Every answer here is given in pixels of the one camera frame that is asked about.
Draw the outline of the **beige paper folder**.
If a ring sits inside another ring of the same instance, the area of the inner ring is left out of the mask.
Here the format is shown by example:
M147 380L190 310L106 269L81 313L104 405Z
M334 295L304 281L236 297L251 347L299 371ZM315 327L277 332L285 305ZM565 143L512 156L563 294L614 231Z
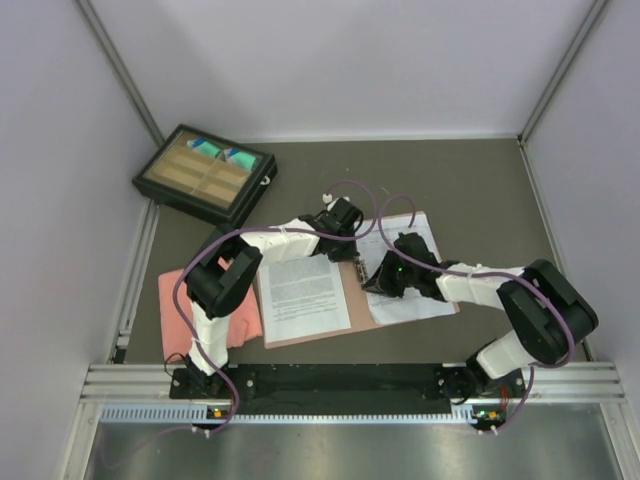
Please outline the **beige paper folder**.
M265 341L264 341L264 346L267 349L274 349L274 348L290 346L294 344L300 344L303 342L309 342L309 341L325 339L325 338L330 338L330 337L335 337L340 335L346 335L346 334L360 333L360 332L375 330L375 329L379 329L387 326L392 326L392 325L387 325L387 326L378 325L373 320L368 308L368 303L366 298L367 292L361 289L354 265L349 262L336 263L336 264L339 266L339 270L341 274L343 289L344 289L346 303L347 303L347 309L349 313L349 319L351 322L351 328L348 330L342 330L342 331L334 332L330 334L322 334L322 335L307 337L307 338L298 339L298 340L294 340L286 343L280 343L270 348L265 346Z

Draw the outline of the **white table form sheet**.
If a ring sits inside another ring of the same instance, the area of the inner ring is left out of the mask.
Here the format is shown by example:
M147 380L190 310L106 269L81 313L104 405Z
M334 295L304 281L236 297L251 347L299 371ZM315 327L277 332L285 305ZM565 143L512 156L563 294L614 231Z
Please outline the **white table form sheet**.
M387 238L394 241L400 233L416 232L440 260L441 257L426 214L422 211L418 212L412 227L409 227L410 220L410 214L384 218L383 227ZM358 240L357 246L367 273L372 275L388 250L380 236L378 226L375 226L366 237ZM454 303L423 297L414 288L406 289L402 298L390 298L374 293L367 293L366 298L373 320L382 326L454 315L458 312Z

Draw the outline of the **white text document sheet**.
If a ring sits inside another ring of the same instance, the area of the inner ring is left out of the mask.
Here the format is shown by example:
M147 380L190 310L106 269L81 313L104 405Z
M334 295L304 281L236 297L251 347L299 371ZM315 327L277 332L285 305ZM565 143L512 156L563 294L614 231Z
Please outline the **white text document sheet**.
M339 266L324 256L263 266L257 285L268 348L351 328Z

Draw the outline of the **pink cloth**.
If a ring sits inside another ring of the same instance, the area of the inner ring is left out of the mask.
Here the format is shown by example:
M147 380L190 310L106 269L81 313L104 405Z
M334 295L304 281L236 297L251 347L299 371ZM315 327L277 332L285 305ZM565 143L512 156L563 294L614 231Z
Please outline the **pink cloth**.
M173 301L173 290L182 273L182 269L165 272L157 280L162 348L165 360L173 354L189 354L193 345L192 332L183 321ZM229 317L213 320L205 315L198 304L192 304L187 295L185 283L180 284L177 298L181 309L198 329L198 338L203 343L204 349L212 348L209 354L218 366L222 365L223 357L222 333L226 334L227 348L241 347L249 340L263 335L258 301L252 286L249 287L239 307Z

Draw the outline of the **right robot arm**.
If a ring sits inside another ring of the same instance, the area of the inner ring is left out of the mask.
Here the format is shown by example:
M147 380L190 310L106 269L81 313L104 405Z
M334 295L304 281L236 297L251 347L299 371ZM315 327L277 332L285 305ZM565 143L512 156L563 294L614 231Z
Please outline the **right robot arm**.
M367 293L401 298L407 289L444 303L469 303L504 312L511 330L466 361L462 396L492 394L504 377L532 365L557 367L598 326L594 309L549 261L493 269L439 261L417 233L401 233L374 273Z

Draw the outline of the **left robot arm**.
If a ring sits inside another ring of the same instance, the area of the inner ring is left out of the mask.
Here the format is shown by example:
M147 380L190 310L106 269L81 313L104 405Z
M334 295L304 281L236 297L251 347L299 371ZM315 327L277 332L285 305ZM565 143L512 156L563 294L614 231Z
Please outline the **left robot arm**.
M172 373L172 399L212 399L230 382L227 338L231 315L244 301L261 266L324 255L332 262L354 260L356 231L363 213L348 199L330 201L315 215L302 215L266 228L214 229L200 252L179 276L172 293L181 317L178 293L184 286L192 334L184 366Z

